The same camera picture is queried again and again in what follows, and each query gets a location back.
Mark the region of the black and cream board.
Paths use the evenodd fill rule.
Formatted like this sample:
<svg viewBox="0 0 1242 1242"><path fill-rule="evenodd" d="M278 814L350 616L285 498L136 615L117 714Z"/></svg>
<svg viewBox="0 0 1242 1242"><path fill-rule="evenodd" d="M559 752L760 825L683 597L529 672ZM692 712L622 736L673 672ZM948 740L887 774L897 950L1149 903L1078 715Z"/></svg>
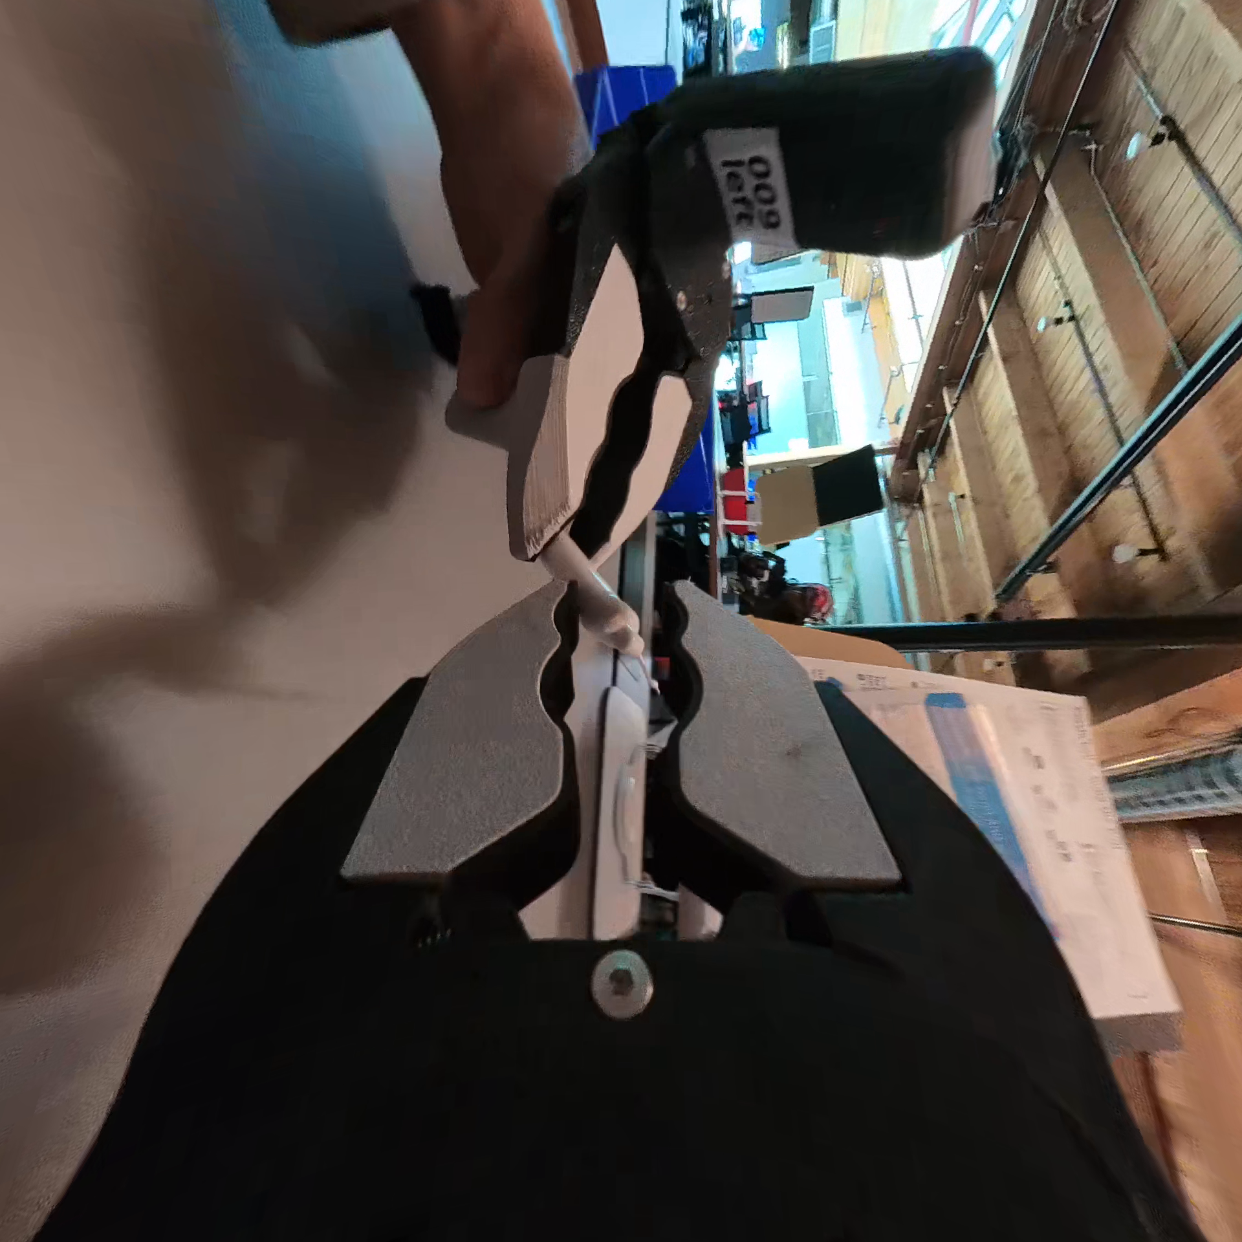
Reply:
<svg viewBox="0 0 1242 1242"><path fill-rule="evenodd" d="M877 514L885 499L871 445L767 465L751 481L755 535L770 548Z"/></svg>

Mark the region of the black metal pole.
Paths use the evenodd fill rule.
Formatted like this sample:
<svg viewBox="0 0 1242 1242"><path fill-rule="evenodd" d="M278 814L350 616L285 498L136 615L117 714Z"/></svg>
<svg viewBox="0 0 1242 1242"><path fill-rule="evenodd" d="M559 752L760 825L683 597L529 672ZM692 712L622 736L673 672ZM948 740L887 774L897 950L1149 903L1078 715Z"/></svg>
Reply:
<svg viewBox="0 0 1242 1242"><path fill-rule="evenodd" d="M1057 616L903 625L803 625L801 628L877 641L900 653L1178 650L1240 644L1239 613Z"/></svg>

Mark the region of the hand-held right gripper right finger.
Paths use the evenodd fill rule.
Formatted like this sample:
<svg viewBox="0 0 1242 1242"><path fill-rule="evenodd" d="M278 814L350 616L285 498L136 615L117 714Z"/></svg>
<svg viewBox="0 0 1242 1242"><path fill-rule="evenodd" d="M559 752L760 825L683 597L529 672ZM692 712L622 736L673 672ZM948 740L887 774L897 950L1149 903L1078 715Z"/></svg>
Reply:
<svg viewBox="0 0 1242 1242"><path fill-rule="evenodd" d="M667 589L667 848L677 884L736 897L890 893L900 866L800 660L689 581Z"/></svg>

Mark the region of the person's left hand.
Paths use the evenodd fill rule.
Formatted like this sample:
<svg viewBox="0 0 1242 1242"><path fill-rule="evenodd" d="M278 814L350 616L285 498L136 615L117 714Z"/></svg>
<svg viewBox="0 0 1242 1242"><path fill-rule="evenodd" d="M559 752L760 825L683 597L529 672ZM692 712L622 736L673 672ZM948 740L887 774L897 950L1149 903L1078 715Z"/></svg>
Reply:
<svg viewBox="0 0 1242 1242"><path fill-rule="evenodd" d="M437 50L445 87L424 93L449 217L476 280L457 385L473 406L497 409L534 353L548 209L588 147L544 4L448 2Z"/></svg>

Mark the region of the blue plastic bin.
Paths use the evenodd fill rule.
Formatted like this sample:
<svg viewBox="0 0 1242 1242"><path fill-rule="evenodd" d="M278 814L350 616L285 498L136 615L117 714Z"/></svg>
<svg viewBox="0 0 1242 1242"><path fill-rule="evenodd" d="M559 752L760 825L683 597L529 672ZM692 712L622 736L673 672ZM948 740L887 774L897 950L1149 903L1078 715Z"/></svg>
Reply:
<svg viewBox="0 0 1242 1242"><path fill-rule="evenodd" d="M573 75L590 146L643 107L667 99L678 85L671 65L597 66ZM664 514L708 514L714 505L715 430L718 402L711 377L687 381L692 397L686 436L676 470L655 510Z"/></svg>

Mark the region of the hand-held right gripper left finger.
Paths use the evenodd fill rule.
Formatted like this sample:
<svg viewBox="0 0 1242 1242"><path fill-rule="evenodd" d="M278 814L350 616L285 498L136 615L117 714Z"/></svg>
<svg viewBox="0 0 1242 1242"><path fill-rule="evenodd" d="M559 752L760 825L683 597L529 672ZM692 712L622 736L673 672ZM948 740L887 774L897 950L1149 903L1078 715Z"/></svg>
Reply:
<svg viewBox="0 0 1242 1242"><path fill-rule="evenodd" d="M353 882L486 893L526 907L579 851L566 724L576 591L553 581L430 671L340 873Z"/></svg>

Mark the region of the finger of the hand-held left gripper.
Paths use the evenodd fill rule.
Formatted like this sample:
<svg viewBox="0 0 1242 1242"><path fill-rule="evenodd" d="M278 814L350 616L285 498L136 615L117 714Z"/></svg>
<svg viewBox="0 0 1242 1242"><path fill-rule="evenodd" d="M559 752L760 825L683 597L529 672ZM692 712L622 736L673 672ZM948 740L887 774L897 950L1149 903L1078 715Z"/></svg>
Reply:
<svg viewBox="0 0 1242 1242"><path fill-rule="evenodd" d="M534 422L508 458L508 541L534 561L565 535L603 564L647 508L647 348L627 249L593 252L569 288L562 350L522 365Z"/></svg>
<svg viewBox="0 0 1242 1242"><path fill-rule="evenodd" d="M569 521L569 535L591 567L612 558L658 507L701 437L705 400L671 372L640 371L621 384Z"/></svg>

